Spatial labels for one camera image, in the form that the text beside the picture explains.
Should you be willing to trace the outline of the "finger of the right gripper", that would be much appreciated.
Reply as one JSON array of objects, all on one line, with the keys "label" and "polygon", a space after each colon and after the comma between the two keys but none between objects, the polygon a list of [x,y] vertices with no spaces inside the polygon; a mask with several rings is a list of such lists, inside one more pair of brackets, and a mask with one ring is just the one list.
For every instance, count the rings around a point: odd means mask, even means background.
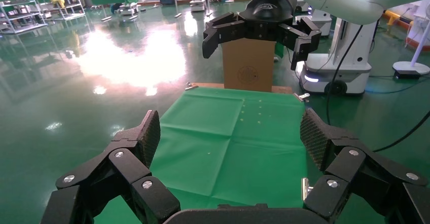
[{"label": "finger of the right gripper", "polygon": [[291,70],[297,63],[306,61],[309,53],[318,48],[321,38],[320,29],[307,17],[302,17],[296,25],[279,24],[277,42],[292,50]]},{"label": "finger of the right gripper", "polygon": [[206,22],[203,32],[202,54],[208,59],[219,44],[245,37],[245,21],[238,14],[229,12]]}]

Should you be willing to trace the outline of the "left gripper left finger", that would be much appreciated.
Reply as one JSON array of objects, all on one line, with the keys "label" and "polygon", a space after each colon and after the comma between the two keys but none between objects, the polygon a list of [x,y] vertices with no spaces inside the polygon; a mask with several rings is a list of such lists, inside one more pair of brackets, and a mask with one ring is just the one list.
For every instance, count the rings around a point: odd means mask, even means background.
[{"label": "left gripper left finger", "polygon": [[122,197],[141,223],[164,223],[180,202],[150,171],[160,141],[159,114],[115,134],[97,156],[56,181],[42,223],[94,223],[109,201]]}]

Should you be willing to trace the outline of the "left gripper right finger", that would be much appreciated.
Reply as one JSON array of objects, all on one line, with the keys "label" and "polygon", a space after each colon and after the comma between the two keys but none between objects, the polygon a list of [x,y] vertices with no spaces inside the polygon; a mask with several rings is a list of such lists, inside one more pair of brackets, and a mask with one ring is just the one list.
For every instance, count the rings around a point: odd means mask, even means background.
[{"label": "left gripper right finger", "polygon": [[429,223],[428,179],[370,150],[348,130],[305,109],[300,139],[322,176],[302,184],[304,207],[334,223],[351,195],[363,198],[386,223]]}]

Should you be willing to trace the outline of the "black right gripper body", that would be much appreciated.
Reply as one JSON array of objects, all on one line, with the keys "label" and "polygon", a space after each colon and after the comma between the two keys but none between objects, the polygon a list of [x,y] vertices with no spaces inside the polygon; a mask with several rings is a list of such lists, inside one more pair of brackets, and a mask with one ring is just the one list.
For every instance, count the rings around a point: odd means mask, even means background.
[{"label": "black right gripper body", "polygon": [[282,25],[291,26],[297,0],[251,0],[238,19],[244,22],[247,39],[281,41]]}]

